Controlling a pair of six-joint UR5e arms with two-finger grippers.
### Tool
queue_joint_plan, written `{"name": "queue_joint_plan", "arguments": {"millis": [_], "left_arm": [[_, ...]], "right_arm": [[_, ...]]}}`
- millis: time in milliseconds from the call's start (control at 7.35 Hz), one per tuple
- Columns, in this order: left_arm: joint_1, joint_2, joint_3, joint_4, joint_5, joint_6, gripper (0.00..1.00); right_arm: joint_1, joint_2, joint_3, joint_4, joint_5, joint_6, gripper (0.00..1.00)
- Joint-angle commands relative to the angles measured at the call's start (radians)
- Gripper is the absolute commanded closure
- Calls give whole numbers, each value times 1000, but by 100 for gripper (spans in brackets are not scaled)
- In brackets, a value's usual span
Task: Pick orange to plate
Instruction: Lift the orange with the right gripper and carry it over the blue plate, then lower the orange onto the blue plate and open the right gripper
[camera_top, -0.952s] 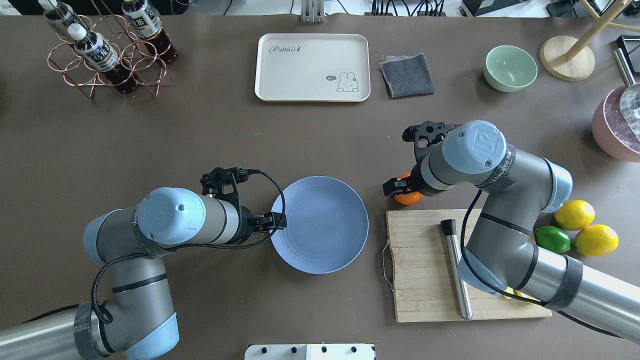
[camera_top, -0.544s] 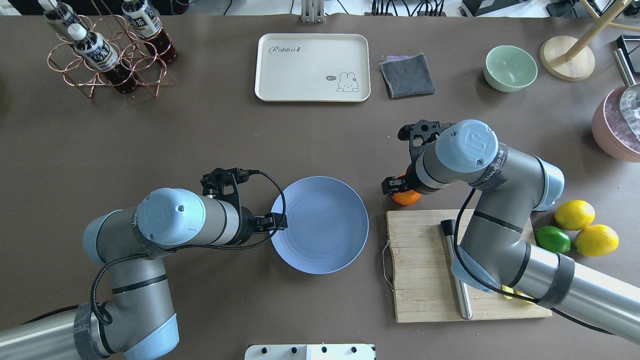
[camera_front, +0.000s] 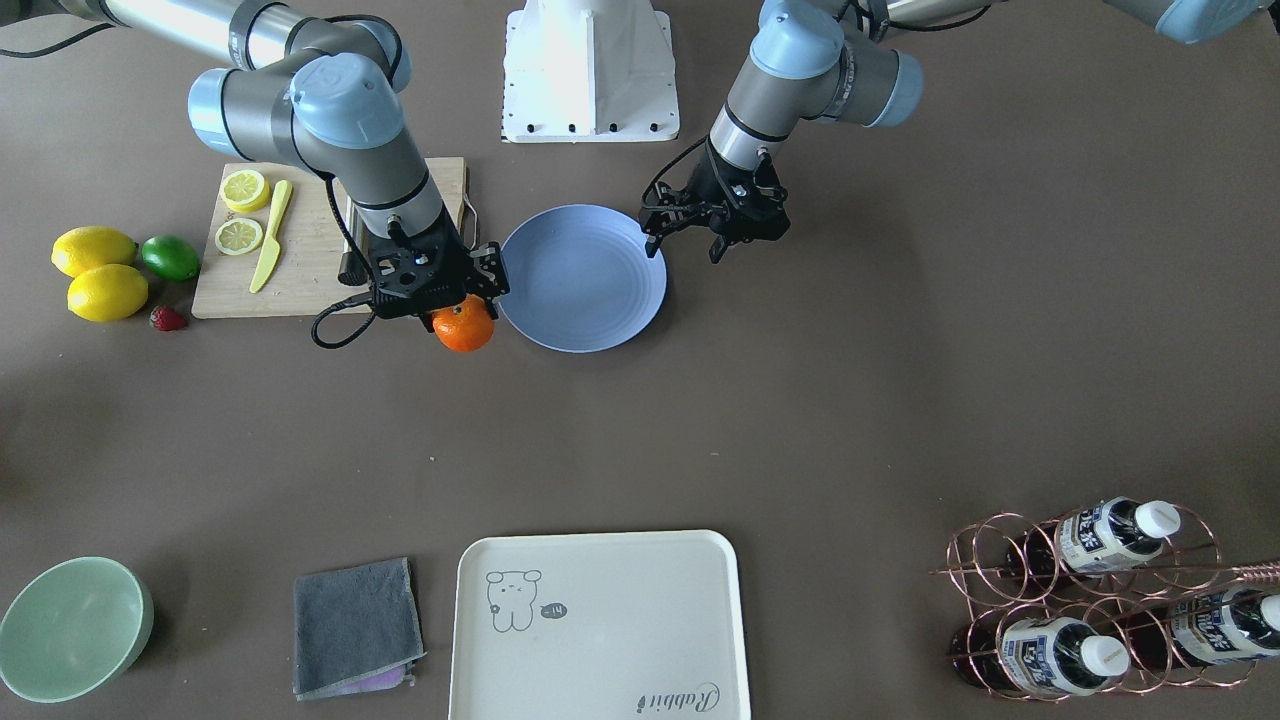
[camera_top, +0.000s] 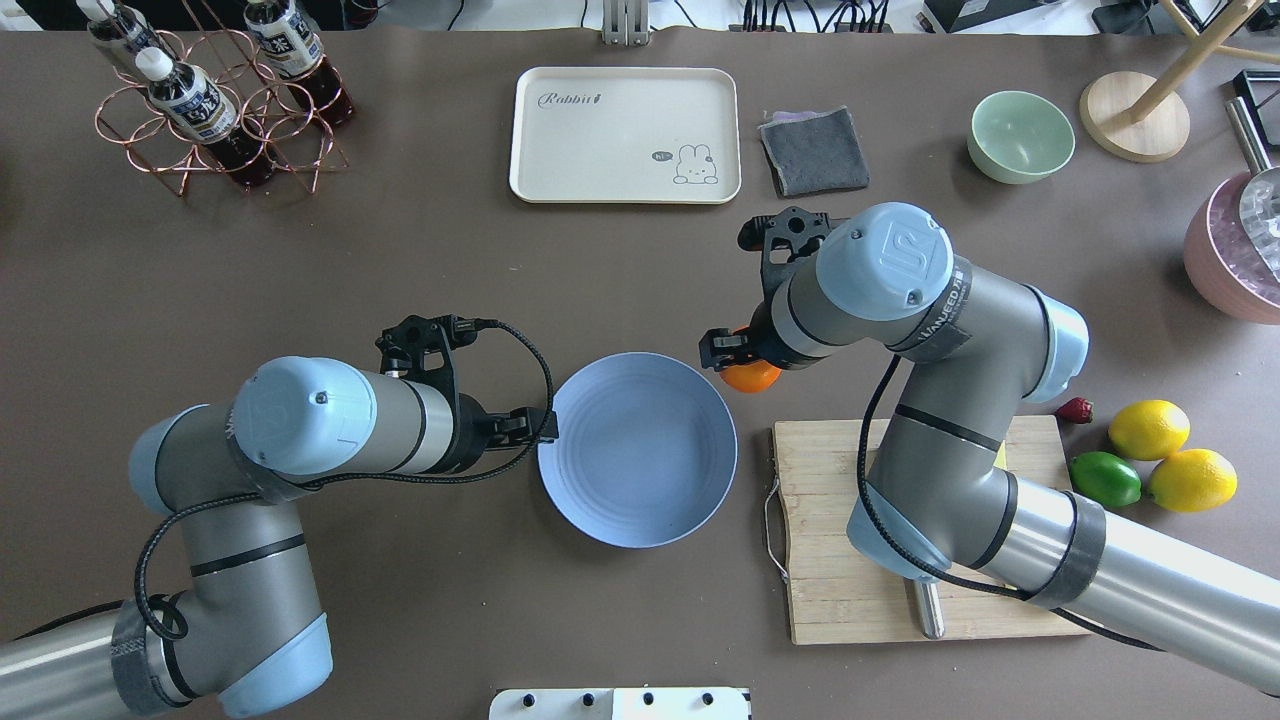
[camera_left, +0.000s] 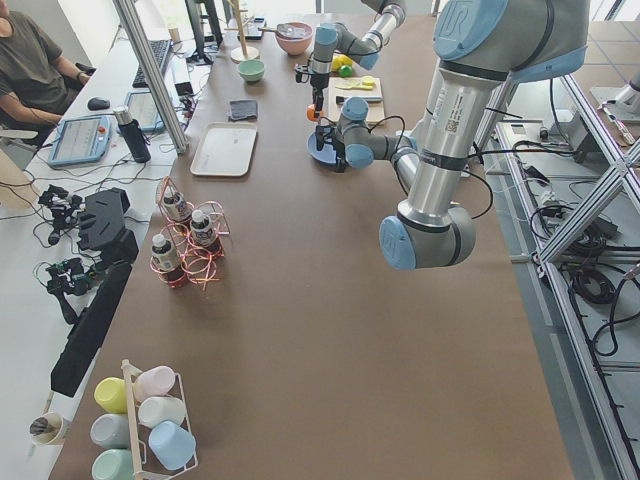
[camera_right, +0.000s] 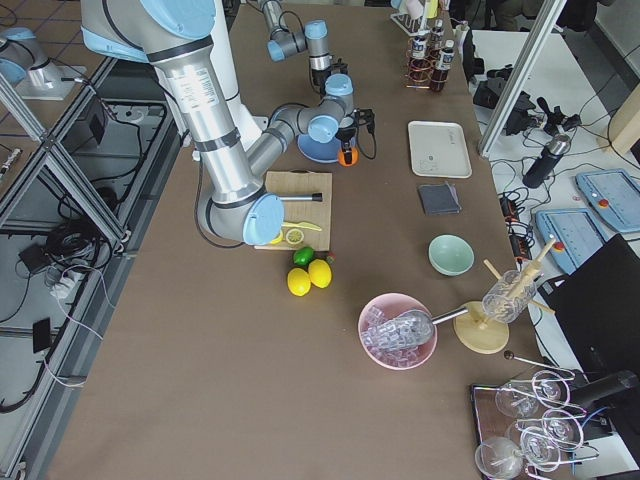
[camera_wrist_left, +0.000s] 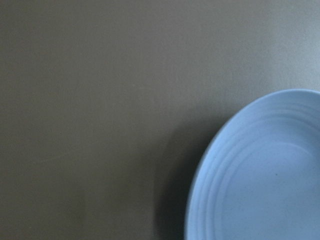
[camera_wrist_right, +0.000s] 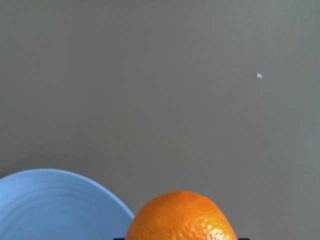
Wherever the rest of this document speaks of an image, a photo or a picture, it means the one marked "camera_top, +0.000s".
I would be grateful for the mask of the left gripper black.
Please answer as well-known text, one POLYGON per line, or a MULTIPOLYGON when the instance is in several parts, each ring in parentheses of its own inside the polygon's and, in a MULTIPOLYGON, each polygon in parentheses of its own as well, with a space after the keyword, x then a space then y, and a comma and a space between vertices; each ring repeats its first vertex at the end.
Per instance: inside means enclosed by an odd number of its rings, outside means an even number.
POLYGON ((554 410, 517 407, 490 415, 474 397, 461 393, 452 351, 477 338, 479 319, 457 315, 411 315, 381 333, 380 370, 397 374, 413 393, 422 421, 413 452, 397 468, 402 474, 454 475, 470 469, 490 446, 550 443, 559 437, 554 410))

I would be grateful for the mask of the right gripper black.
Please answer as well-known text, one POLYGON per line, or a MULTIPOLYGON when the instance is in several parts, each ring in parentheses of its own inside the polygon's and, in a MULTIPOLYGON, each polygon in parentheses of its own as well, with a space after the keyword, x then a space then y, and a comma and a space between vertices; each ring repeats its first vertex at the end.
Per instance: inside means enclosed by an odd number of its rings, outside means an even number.
POLYGON ((845 348, 812 336, 794 315, 791 279, 810 263, 832 232, 827 213, 786 208, 773 217, 754 217, 739 232, 739 247, 759 252, 763 300, 748 328, 712 328, 699 341, 700 366, 722 372, 764 361, 797 370, 845 348))

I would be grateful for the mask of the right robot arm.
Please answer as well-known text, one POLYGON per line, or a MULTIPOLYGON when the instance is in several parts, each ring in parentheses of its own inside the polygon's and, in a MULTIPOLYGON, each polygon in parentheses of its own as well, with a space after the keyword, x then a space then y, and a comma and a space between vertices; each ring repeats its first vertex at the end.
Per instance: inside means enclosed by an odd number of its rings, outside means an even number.
POLYGON ((1078 311, 973 266, 908 202, 842 220, 787 208, 746 222, 739 246, 762 256, 763 300, 742 331, 704 334, 703 366, 800 369, 860 340, 911 364, 855 470, 847 530, 865 556, 906 578, 970 568, 984 592, 1277 694, 1275 579, 996 466, 1018 407, 1083 368, 1078 311))

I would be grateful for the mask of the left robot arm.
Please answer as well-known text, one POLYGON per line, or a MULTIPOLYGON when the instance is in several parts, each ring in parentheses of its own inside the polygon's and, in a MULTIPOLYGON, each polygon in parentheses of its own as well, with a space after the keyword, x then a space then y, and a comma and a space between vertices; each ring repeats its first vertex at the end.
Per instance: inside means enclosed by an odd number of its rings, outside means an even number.
POLYGON ((550 404, 488 413, 453 352, 493 319, 408 316, 381 332, 379 372, 328 357, 260 366, 229 404, 148 428, 131 484, 163 524, 131 596, 3 646, 5 719, 145 719, 216 698, 228 717, 316 691, 332 642, 297 501, 343 480, 475 480, 489 451, 522 460, 557 436, 550 404))

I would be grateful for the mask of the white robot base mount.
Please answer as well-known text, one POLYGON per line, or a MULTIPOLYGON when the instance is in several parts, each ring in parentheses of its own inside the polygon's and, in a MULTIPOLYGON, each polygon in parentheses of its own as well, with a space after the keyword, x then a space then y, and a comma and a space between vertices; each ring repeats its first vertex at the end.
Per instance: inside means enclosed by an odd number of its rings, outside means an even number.
POLYGON ((751 719, 750 691, 727 685, 507 689, 489 719, 751 719))

